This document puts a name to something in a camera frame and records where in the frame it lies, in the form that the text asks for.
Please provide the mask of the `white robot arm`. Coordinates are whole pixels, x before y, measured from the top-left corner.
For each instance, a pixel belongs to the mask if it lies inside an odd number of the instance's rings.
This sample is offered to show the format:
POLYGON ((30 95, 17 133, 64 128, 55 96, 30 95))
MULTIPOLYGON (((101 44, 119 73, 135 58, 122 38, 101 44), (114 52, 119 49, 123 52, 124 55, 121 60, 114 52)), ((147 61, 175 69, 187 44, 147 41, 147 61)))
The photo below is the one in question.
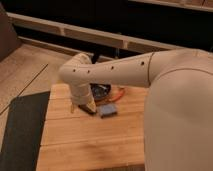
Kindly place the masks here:
POLYGON ((76 105, 90 85, 144 87, 146 171, 213 171, 213 53, 176 49, 93 64, 84 53, 59 70, 76 105))

